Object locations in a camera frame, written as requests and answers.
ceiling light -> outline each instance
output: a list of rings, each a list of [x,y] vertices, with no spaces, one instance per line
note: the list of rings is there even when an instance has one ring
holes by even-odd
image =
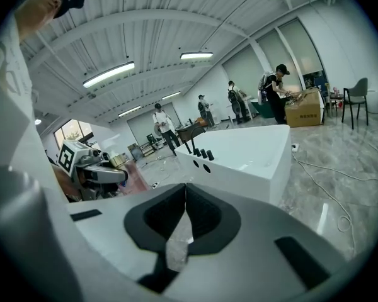
[[[165,97],[162,98],[162,99],[172,98],[173,96],[178,95],[179,93],[180,93],[180,92],[176,92],[176,93],[174,93],[174,94],[171,94],[171,95],[165,96]]]
[[[210,58],[213,53],[183,53],[181,59]]]
[[[94,76],[93,78],[90,78],[88,81],[83,82],[83,86],[85,88],[89,88],[92,85],[103,81],[104,79],[107,79],[111,76],[114,76],[116,74],[119,74],[121,72],[125,72],[126,70],[133,69],[134,68],[134,62],[129,62],[120,66],[116,66],[114,68],[111,68],[107,70],[106,72],[100,73],[97,76]]]
[[[126,115],[126,114],[129,114],[129,113],[131,113],[131,112],[133,112],[133,111],[135,111],[135,110],[137,110],[137,109],[139,109],[139,108],[141,108],[141,106],[137,106],[137,107],[132,108],[132,109],[126,111],[126,112],[120,113],[120,114],[119,114],[119,117],[121,117],[121,116],[123,116],[123,115]]]

cardboard box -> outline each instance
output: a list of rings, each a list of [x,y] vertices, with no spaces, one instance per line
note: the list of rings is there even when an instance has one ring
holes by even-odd
[[[323,119],[324,104],[317,88],[302,91],[293,105],[285,106],[287,124],[292,128],[320,125]]]

gray chair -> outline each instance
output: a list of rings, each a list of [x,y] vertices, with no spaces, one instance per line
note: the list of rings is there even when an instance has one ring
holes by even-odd
[[[350,105],[350,112],[352,115],[352,129],[354,130],[354,120],[353,120],[353,108],[352,105],[358,104],[357,119],[358,114],[360,114],[360,105],[365,103],[365,114],[367,116],[368,125],[368,111],[367,111],[367,90],[368,90],[368,79],[361,78],[353,88],[345,88],[343,92],[343,114],[341,116],[341,122],[345,118],[345,108],[346,104]]]

tile floor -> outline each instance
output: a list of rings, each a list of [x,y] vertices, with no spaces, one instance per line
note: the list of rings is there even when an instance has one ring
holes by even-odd
[[[225,121],[216,130],[273,125],[274,119],[257,117],[242,125]],[[321,126],[292,128],[293,143],[300,148],[295,156],[304,162],[337,169],[361,179],[378,179],[378,114],[369,114],[365,124],[365,111],[351,128],[350,112],[341,123],[341,112],[326,118]],[[140,160],[137,165],[149,184],[159,186],[190,182],[179,160],[170,156],[168,147]],[[319,188],[295,160],[292,161],[290,180],[279,207],[327,239],[346,259],[371,248],[378,238],[378,181],[358,181],[337,172],[305,165],[318,184],[334,196],[348,211],[353,222],[355,246],[349,222],[342,218],[345,212]],[[169,267],[180,270],[188,241],[192,237],[190,221],[184,215],[168,242]]]

white ceiling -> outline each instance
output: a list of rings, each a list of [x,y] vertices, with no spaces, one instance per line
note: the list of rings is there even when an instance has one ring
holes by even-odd
[[[308,1],[86,0],[83,9],[71,9],[21,44],[39,92],[35,109],[53,114],[51,120],[106,126],[123,111],[186,92],[238,43]],[[199,50],[214,56],[180,60],[182,52]],[[134,70],[83,87],[129,61]]]

